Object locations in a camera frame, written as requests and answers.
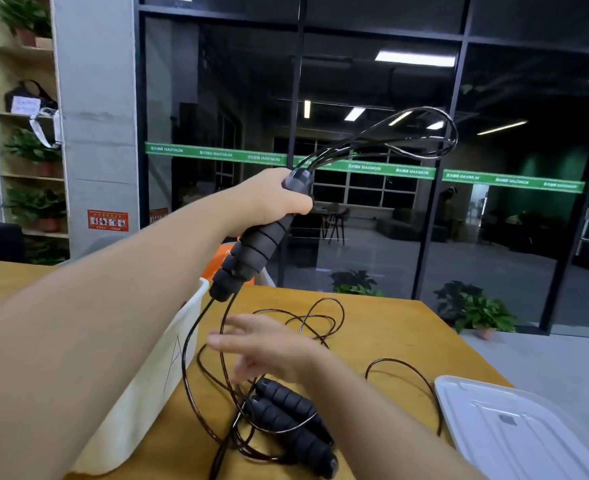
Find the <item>person's right hand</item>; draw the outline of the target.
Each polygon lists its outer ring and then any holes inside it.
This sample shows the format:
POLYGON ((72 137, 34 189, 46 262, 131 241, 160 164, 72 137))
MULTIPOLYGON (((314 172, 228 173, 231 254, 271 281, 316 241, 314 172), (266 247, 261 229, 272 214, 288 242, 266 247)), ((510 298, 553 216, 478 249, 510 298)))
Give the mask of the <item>person's right hand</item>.
POLYGON ((270 374, 303 385, 304 376, 329 350, 266 315, 237 314, 226 318, 223 332, 212 332, 206 344, 222 354, 251 357, 260 375, 270 374))

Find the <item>person's left hand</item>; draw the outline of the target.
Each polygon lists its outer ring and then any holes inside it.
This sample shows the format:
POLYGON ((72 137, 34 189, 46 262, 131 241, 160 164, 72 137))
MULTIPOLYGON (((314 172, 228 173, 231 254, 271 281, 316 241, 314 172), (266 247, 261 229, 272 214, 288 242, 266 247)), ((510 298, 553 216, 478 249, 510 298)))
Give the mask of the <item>person's left hand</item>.
POLYGON ((252 226, 267 225, 285 216, 271 216, 271 194, 287 190, 282 186, 290 174, 287 168, 265 169, 225 191, 220 192, 221 217, 226 235, 240 235, 252 226))

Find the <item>person's right forearm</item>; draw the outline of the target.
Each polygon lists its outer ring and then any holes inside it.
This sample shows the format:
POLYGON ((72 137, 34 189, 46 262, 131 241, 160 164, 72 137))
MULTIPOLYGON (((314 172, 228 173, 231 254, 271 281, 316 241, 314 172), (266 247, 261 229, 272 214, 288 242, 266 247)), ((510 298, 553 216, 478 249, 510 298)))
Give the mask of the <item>person's right forearm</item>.
POLYGON ((299 383, 356 480, 487 480, 327 349, 305 358, 299 383))

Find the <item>person's left forearm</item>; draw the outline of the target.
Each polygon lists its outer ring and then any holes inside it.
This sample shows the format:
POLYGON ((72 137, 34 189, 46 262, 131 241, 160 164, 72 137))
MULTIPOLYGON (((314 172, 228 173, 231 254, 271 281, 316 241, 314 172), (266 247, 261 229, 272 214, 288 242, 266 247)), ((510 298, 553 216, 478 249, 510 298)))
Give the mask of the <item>person's left forearm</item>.
POLYGON ((0 480, 59 480, 127 388, 243 204, 221 192, 0 305, 0 480))

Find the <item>dark chair behind glass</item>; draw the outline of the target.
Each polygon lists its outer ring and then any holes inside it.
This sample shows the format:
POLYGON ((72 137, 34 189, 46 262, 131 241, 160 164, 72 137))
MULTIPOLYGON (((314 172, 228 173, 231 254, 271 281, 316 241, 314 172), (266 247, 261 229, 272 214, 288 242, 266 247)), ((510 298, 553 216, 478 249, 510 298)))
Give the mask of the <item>dark chair behind glass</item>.
POLYGON ((341 207, 338 203, 330 203, 324 208, 322 215, 322 238, 336 239, 346 244, 345 224, 350 217, 349 207, 341 207))

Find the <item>green glass marking strip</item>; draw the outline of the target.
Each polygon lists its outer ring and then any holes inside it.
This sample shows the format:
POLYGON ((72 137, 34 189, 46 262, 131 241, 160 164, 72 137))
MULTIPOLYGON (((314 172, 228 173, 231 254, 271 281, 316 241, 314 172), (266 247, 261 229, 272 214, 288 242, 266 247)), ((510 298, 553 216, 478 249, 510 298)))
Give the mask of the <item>green glass marking strip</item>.
MULTIPOLYGON (((231 150, 207 146, 192 146, 169 143, 145 142, 145 152, 149 155, 186 157, 213 161, 259 164, 263 166, 284 166, 287 156, 282 153, 231 150)), ((383 177, 417 178, 433 180, 434 168, 418 165, 393 164, 388 162, 337 161, 322 166, 322 170, 343 171, 383 177)), ((584 190, 584 182, 574 182, 554 178, 525 177, 468 170, 444 169, 444 182, 461 184, 484 184, 539 191, 554 191, 579 194, 584 190)))

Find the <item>orange chair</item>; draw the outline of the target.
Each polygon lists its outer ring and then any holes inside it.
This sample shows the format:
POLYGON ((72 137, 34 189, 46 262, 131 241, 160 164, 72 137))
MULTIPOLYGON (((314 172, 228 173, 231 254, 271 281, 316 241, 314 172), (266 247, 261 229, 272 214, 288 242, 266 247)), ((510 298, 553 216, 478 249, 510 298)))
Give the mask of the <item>orange chair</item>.
MULTIPOLYGON (((202 272, 201 277, 203 279, 211 281, 215 275, 215 273, 219 270, 223 261, 230 255, 230 252, 234 248, 236 242, 230 241, 221 244, 214 254, 214 256, 210 259, 209 264, 206 266, 204 271, 202 272)), ((263 268, 258 274, 256 274, 249 282, 246 283, 247 285, 262 285, 265 287, 276 287, 272 277, 267 272, 266 268, 263 268)))

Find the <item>potted green floor plant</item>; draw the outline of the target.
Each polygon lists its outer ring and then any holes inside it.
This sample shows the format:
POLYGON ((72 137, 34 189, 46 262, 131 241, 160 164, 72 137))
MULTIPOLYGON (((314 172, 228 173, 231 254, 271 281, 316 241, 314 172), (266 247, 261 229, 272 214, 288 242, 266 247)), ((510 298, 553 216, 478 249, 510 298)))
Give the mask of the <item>potted green floor plant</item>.
POLYGON ((473 330, 479 338, 490 340, 496 331, 516 332, 515 315, 502 300, 488 297, 480 287, 453 280, 433 293, 437 315, 457 334, 473 330))
POLYGON ((376 280, 364 271, 337 271, 331 273, 332 291, 338 294, 382 297, 383 292, 376 280))

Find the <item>white storage bin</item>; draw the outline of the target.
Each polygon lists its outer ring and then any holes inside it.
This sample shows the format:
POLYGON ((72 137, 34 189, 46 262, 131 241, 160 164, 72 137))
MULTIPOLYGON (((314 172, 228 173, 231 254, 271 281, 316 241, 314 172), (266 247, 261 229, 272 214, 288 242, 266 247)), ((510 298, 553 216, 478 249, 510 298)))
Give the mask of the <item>white storage bin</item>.
POLYGON ((182 350, 201 310, 209 281, 199 280, 136 376, 91 437, 70 472, 101 476, 127 461, 182 378, 182 350))

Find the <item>red warning sign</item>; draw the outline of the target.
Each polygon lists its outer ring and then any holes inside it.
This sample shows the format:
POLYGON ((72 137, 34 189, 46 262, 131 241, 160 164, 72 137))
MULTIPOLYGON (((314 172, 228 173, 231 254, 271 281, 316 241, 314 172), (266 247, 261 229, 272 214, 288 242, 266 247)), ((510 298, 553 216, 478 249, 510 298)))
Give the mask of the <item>red warning sign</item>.
POLYGON ((88 228, 109 232, 129 232, 129 214, 106 210, 87 210, 88 228))

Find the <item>white plastic lid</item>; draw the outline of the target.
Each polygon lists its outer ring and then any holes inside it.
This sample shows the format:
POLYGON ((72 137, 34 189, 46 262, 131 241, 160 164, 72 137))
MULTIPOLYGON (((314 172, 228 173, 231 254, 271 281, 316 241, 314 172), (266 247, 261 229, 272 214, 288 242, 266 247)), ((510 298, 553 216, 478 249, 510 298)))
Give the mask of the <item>white plastic lid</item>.
POLYGON ((589 480, 589 433, 554 403, 456 376, 434 384, 457 450, 490 480, 589 480))

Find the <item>black bag with white label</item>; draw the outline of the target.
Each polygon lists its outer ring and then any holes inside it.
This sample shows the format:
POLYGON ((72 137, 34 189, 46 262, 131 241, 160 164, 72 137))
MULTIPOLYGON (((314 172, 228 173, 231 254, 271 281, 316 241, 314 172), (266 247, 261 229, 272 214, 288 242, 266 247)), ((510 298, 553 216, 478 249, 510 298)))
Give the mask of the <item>black bag with white label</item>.
POLYGON ((33 116, 48 109, 56 111, 58 103, 35 80, 20 80, 18 86, 4 94, 6 112, 33 116))

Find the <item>wooden shelf unit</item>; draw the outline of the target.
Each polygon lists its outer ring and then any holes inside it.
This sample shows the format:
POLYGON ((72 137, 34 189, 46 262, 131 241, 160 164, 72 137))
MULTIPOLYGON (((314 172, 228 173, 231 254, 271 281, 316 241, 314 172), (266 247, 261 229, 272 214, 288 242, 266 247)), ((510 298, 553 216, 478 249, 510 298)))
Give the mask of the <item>wooden shelf unit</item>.
POLYGON ((26 236, 59 239, 63 240, 71 250, 72 243, 68 229, 70 218, 67 203, 63 117, 59 105, 58 62, 54 37, 54 8, 52 0, 37 1, 50 8, 53 38, 50 48, 21 46, 14 39, 9 28, 0 21, 0 223, 19 225, 24 240, 26 236), (56 111, 45 109, 33 116, 6 112, 4 94, 18 86, 20 80, 27 79, 37 81, 58 103, 59 109, 56 111), (47 147, 61 149, 63 160, 62 178, 39 177, 35 174, 32 163, 2 153, 1 145, 16 128, 28 129, 47 147), (10 188, 51 189, 57 193, 63 193, 67 205, 67 216, 62 222, 61 231, 59 233, 43 233, 16 223, 12 215, 2 208, 6 192, 10 188))

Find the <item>black glass partition frame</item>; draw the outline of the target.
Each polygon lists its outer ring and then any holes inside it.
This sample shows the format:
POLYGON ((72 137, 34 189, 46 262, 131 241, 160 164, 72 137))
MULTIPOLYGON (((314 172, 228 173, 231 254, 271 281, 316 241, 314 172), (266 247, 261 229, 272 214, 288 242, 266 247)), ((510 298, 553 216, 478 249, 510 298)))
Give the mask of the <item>black glass partition frame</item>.
POLYGON ((134 0, 141 198, 153 222, 259 164, 145 142, 434 168, 433 180, 311 171, 315 209, 267 266, 331 291, 364 270, 422 301, 458 280, 529 333, 589 336, 589 0, 134 0), (444 169, 584 182, 582 193, 444 182, 444 169), (350 208, 346 244, 322 238, 350 208))

